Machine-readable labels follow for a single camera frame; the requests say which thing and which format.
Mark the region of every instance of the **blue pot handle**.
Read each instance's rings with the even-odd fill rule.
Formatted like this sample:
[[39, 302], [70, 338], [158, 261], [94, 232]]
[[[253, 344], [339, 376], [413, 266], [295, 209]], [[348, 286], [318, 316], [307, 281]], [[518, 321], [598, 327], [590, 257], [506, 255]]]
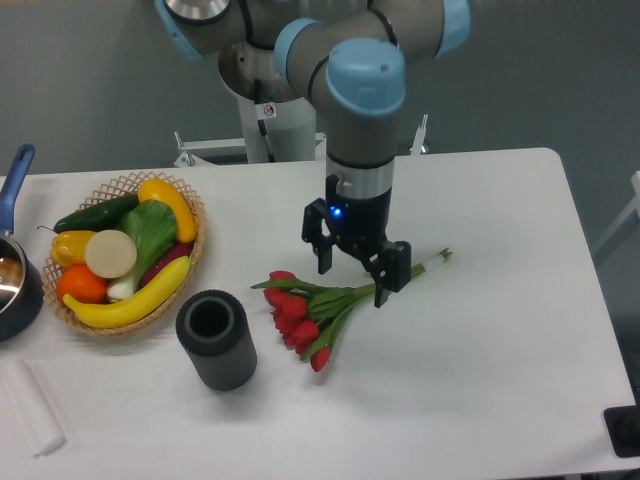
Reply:
[[18, 192], [22, 187], [24, 177], [27, 176], [31, 160], [36, 154], [33, 145], [22, 145], [16, 153], [16, 158], [11, 164], [11, 170], [0, 190], [0, 232], [7, 235], [13, 233], [13, 211], [16, 205]]

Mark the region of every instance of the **tulip bouquet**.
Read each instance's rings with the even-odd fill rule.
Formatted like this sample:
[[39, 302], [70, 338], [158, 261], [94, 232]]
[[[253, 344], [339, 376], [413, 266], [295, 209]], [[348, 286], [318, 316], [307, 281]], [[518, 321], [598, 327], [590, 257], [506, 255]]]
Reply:
[[[445, 248], [435, 257], [411, 268], [411, 279], [443, 265], [452, 252]], [[275, 326], [284, 344], [295, 348], [300, 360], [310, 360], [311, 368], [322, 370], [347, 323], [359, 305], [374, 296], [375, 283], [361, 287], [323, 287], [305, 282], [285, 270], [269, 274], [269, 280], [251, 288], [264, 289], [274, 310]]]

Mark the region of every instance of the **yellow bell pepper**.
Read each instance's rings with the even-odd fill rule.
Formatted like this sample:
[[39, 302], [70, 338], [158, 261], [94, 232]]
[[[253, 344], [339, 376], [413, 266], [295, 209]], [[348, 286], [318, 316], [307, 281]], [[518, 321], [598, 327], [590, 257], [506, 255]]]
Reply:
[[140, 203], [146, 200], [157, 200], [169, 205], [178, 223], [176, 239], [180, 243], [191, 243], [196, 239], [198, 228], [191, 208], [173, 185], [159, 178], [145, 180], [138, 189], [138, 200]]
[[84, 250], [95, 234], [96, 232], [89, 230], [62, 232], [51, 241], [51, 259], [65, 269], [73, 265], [84, 265]]

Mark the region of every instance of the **orange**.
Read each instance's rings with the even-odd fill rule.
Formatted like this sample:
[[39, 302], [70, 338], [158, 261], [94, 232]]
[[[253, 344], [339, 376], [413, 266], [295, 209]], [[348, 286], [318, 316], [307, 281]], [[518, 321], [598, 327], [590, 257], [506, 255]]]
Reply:
[[60, 301], [67, 293], [82, 303], [102, 303], [107, 296], [107, 281], [86, 265], [75, 265], [58, 279], [56, 295]]

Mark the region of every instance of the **tabletop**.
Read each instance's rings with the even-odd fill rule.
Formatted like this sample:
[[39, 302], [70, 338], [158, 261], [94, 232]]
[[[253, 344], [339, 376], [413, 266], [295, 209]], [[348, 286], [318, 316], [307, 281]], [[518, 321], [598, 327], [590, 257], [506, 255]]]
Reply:
[[[324, 285], [368, 283], [334, 253], [316, 273], [300, 239], [323, 194], [323, 162], [165, 169], [201, 195], [205, 251], [192, 282], [148, 330], [89, 338], [42, 310], [0, 344], [0, 367], [32, 365], [67, 436], [32, 458], [0, 408], [3, 478], [503, 479], [628, 469], [605, 408], [633, 404], [560, 158], [546, 149], [398, 158], [392, 240], [443, 268], [356, 311], [327, 368], [282, 345], [260, 291], [287, 269]], [[53, 225], [126, 172], [33, 175], [14, 238], [42, 268]], [[189, 296], [220, 289], [244, 306], [258, 367], [209, 390], [174, 329]]]

